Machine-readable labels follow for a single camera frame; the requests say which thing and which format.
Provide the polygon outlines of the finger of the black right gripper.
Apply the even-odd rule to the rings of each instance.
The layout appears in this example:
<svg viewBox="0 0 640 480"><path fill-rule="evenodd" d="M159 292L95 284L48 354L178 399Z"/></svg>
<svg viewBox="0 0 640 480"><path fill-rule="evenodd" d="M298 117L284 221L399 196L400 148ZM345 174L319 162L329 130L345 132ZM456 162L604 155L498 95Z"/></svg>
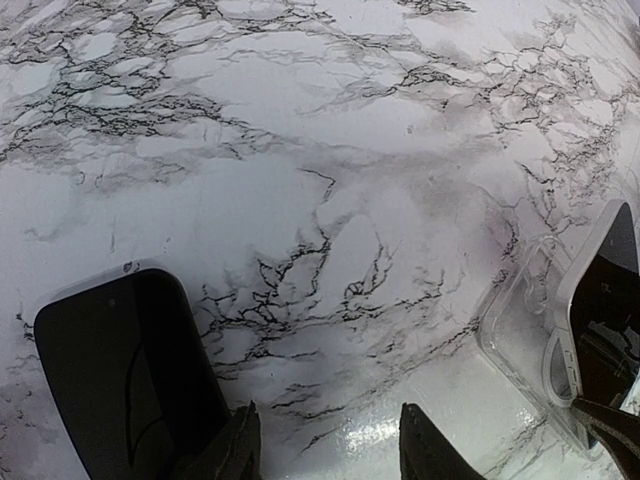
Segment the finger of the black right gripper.
<svg viewBox="0 0 640 480"><path fill-rule="evenodd" d="M639 417L577 397L572 415L607 450L625 479L639 480Z"/></svg>
<svg viewBox="0 0 640 480"><path fill-rule="evenodd" d="M598 333L629 359L639 359L639 275L597 254L578 282L570 324L579 340Z"/></svg>

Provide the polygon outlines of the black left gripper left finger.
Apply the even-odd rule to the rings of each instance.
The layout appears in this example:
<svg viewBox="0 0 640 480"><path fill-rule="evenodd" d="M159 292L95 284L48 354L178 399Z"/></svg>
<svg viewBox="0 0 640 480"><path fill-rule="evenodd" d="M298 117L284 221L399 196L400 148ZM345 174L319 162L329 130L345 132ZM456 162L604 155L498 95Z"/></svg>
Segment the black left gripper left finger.
<svg viewBox="0 0 640 480"><path fill-rule="evenodd" d="M240 407L195 457L181 460L173 479L261 479L261 421L256 404Z"/></svg>

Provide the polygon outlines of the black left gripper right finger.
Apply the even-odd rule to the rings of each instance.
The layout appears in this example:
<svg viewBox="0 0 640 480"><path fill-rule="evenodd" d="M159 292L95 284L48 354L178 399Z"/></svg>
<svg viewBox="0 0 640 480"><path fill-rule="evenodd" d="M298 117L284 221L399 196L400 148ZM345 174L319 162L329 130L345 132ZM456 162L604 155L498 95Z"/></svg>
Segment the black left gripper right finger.
<svg viewBox="0 0 640 480"><path fill-rule="evenodd" d="M482 480L415 403L404 403L399 427L402 480Z"/></svg>

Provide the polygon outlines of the clear magsafe phone case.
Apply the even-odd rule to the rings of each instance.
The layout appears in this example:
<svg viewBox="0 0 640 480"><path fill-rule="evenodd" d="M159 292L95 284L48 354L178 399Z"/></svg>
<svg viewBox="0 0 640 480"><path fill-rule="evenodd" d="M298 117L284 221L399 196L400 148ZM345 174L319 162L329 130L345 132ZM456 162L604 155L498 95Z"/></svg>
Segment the clear magsafe phone case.
<svg viewBox="0 0 640 480"><path fill-rule="evenodd" d="M562 242L533 238L488 288L476 317L478 344L486 357L579 455L596 460L598 446L569 411L572 394L552 311L560 280L572 263Z"/></svg>

